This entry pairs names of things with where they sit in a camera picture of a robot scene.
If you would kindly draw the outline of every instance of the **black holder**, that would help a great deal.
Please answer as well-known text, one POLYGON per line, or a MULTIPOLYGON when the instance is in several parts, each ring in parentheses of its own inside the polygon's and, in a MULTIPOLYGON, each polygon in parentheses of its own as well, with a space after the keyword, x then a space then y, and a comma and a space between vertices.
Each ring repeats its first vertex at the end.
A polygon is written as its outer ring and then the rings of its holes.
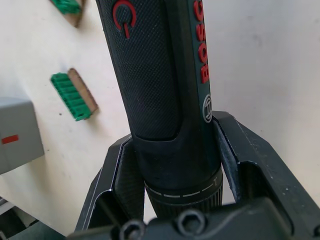
POLYGON ((138 236, 133 239, 143 240, 320 237, 320 209, 271 145, 229 113, 214 111, 213 116, 235 204, 210 214, 187 210, 175 220, 154 219, 144 226, 144 181, 131 138, 126 136, 109 148, 86 197, 76 231, 92 230, 74 233, 70 239, 122 240, 132 232, 138 236), (197 222, 194 230, 185 226, 188 219, 197 222))

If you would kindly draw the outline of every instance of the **white surface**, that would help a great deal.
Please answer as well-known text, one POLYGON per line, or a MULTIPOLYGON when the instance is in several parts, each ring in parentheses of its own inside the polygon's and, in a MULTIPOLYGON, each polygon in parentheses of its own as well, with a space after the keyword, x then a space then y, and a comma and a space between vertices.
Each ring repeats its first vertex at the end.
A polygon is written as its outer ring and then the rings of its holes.
POLYGON ((11 202, 6 202, 5 204, 0 206, 0 215, 4 214, 6 211, 9 211, 12 209, 15 205, 13 205, 11 202))
MULTIPOLYGON (((203 1, 214 108, 269 141, 319 205, 320 2, 203 1)), ((88 0, 75 29, 49 0, 3 0, 0 29, 0 96, 31 98, 45 150, 0 176, 0 196, 66 235, 129 133, 98 9, 88 0), (75 122, 49 82, 70 67, 100 106, 90 120, 75 122)))

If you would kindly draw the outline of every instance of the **cordless screwdriver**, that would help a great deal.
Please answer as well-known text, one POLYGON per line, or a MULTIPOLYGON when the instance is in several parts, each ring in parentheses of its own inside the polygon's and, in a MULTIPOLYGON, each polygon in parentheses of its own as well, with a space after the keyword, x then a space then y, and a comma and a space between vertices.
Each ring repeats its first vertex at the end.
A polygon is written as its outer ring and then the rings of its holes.
POLYGON ((158 218, 222 203, 201 0, 97 0, 158 218))

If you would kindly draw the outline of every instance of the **red label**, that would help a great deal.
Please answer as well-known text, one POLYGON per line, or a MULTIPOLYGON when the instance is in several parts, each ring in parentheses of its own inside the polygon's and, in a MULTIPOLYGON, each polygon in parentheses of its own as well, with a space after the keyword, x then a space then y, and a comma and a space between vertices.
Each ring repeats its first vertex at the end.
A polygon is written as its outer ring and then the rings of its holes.
POLYGON ((196 19, 199 22, 202 22, 204 20, 204 8, 202 5, 202 1, 194 1, 193 3, 193 10, 194 10, 194 14, 196 19))
POLYGON ((209 67, 208 67, 208 53, 206 44, 206 29, 205 24, 202 22, 204 20, 204 7, 201 0, 195 0, 193 2, 193 11, 195 18, 199 23, 195 28, 196 38, 200 42, 198 48, 198 56, 200 62, 203 63, 203 67, 200 70, 201 83, 205 84, 209 81, 209 67))
POLYGON ((205 42, 201 43, 198 49, 200 61, 205 64, 208 60, 207 45, 205 42))
MULTIPOLYGON (((121 25, 117 21, 117 9, 121 5, 127 6, 131 11, 132 20, 131 20, 130 25, 131 25, 132 28, 135 26, 136 21, 137 21, 137 13, 136 13, 135 7, 132 5, 132 3, 129 2, 128 0, 118 0, 115 3, 115 5, 113 6, 112 16, 113 16, 114 24, 115 24, 116 28, 119 29, 119 31, 121 31, 121 25)), ((127 39, 129 39, 130 38, 129 29, 128 29, 128 24, 126 22, 123 24, 123 28, 124 28, 125 37, 127 39)))
POLYGON ((2 144, 9 144, 12 142, 16 142, 19 140, 19 136, 18 135, 13 135, 13 136, 7 136, 5 138, 2 138, 2 144))
POLYGON ((206 40, 206 29, 205 29, 205 25, 203 23, 198 24, 196 26, 196 37, 198 38, 198 41, 200 41, 200 42, 206 40))
POLYGON ((208 81, 209 81, 209 67, 208 67, 208 64, 205 64, 201 68, 201 83, 205 84, 208 81))

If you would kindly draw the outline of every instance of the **gray plastic box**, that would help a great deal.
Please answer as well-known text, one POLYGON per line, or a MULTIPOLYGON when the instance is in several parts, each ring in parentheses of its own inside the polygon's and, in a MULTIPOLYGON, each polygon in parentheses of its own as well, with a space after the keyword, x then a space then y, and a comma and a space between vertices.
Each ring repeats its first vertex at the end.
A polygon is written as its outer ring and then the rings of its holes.
POLYGON ((0 97, 0 174, 44 154, 33 103, 0 97))

